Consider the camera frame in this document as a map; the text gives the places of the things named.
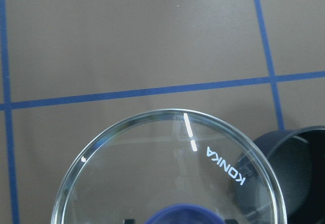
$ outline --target black cup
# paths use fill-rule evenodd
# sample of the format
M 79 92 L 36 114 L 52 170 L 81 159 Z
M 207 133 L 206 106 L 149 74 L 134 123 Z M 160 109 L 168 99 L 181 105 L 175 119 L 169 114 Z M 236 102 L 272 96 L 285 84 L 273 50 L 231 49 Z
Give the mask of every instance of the black cup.
M 254 143 L 278 178 L 288 223 L 325 223 L 325 126 L 273 131 Z

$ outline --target tiled surface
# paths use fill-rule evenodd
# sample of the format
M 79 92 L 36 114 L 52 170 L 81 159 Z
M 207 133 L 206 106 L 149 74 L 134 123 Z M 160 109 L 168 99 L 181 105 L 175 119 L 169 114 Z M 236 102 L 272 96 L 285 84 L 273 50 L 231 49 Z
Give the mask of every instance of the tiled surface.
M 7 0 L 7 12 L 13 101 L 268 74 L 253 0 Z
M 1 42 L 8 35 L 9 49 L 10 84 L 5 87 L 14 102 L 23 102 L 22 109 L 18 103 L 2 104 L 0 73 L 0 142 L 5 149 L 0 151 L 0 223 L 48 223 L 74 157 L 103 129 L 140 112 L 198 110 L 251 139 L 276 130 L 282 115 L 288 129 L 325 124 L 323 0 L 6 0 L 6 6 L 0 1 L 8 26 L 1 29 Z M 271 78 L 264 56 L 268 47 L 260 35 L 264 22 L 255 10 L 259 4 L 273 58 L 268 61 Z M 24 104 L 259 77 L 264 78 L 254 83 L 264 84 L 231 81 L 216 84 L 217 89 L 199 84 L 198 91 L 164 88 L 151 96 L 132 97 L 130 92 L 113 100 L 75 103 L 77 97 L 72 104 L 65 104 L 69 98 L 54 100 L 62 104 L 55 106 Z M 11 125 L 4 110 L 13 114 L 13 141 L 4 138 L 5 124 L 9 130 Z M 14 145 L 17 172 L 8 173 L 5 142 Z M 14 223 L 8 175 L 17 176 L 19 216 Z
M 325 70 L 324 0 L 261 0 L 276 74 Z
M 0 112 L 0 223 L 11 223 L 5 115 Z
M 324 88 L 325 78 L 279 84 L 286 128 L 325 125 Z
M 15 110 L 22 223 L 49 223 L 59 184 L 91 139 L 120 120 L 160 108 L 203 111 L 251 138 L 277 128 L 268 84 Z

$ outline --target glass lid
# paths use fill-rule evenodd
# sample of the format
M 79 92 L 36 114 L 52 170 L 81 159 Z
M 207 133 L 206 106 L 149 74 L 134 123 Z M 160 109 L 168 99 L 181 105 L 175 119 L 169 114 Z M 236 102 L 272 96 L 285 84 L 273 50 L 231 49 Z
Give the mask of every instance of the glass lid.
M 286 223 L 258 148 L 204 113 L 166 109 L 121 121 L 69 168 L 51 224 Z

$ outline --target logo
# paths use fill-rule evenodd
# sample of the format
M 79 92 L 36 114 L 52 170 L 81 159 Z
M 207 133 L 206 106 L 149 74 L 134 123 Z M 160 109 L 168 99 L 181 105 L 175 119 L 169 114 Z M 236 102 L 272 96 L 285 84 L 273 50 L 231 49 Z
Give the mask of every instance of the logo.
M 224 171 L 228 173 L 228 175 L 234 179 L 236 182 L 240 182 L 240 185 L 242 186 L 246 180 L 245 177 L 242 177 L 242 174 L 240 174 L 234 167 L 232 167 L 230 164 L 227 165 L 225 159 L 220 157 L 217 152 L 212 151 L 210 147 L 207 147 L 207 157 L 212 157 L 211 160 L 213 162 L 216 162 L 216 164 L 219 167 L 223 167 Z

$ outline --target vertical blue line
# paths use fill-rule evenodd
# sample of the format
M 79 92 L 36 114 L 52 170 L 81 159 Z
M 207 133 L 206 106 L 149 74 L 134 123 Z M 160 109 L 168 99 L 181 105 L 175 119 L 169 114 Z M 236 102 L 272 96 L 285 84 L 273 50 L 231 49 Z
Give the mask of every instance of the vertical blue line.
M 275 106 L 278 127 L 280 130 L 283 130 L 284 122 L 283 122 L 283 115 L 282 115 L 279 91 L 278 91 L 278 87 L 277 87 L 277 83 L 276 83 L 276 76 L 275 76 L 275 71 L 274 71 L 274 66 L 273 66 L 273 61 L 272 61 L 272 54 L 271 54 L 271 49 L 270 49 L 270 45 L 269 45 L 268 35 L 266 32 L 266 27 L 265 27 L 264 18 L 263 18 L 262 6 L 261 6 L 260 0 L 254 0 L 254 3 L 255 3 L 255 8 L 256 8 L 256 15 L 257 15 L 257 20 L 258 20 L 258 25 L 259 25 L 259 31 L 261 33 L 261 38 L 262 38 L 262 43 L 263 43 L 263 48 L 264 48 L 264 54 L 265 54 L 266 63 L 267 63 L 269 76 L 270 76 L 270 83 L 271 83 L 271 89 L 272 89 L 272 94 L 273 94 L 273 101 L 274 101 L 274 106 Z
M 15 167 L 14 137 L 12 125 L 10 76 L 7 42 L 6 23 L 6 0 L 0 0 L 0 36 L 1 36 L 1 56 L 2 56 L 2 76 L 4 88 L 4 108 L 7 135 L 8 172 L 10 184 L 11 210 L 13 224 L 19 224 L 18 194 Z

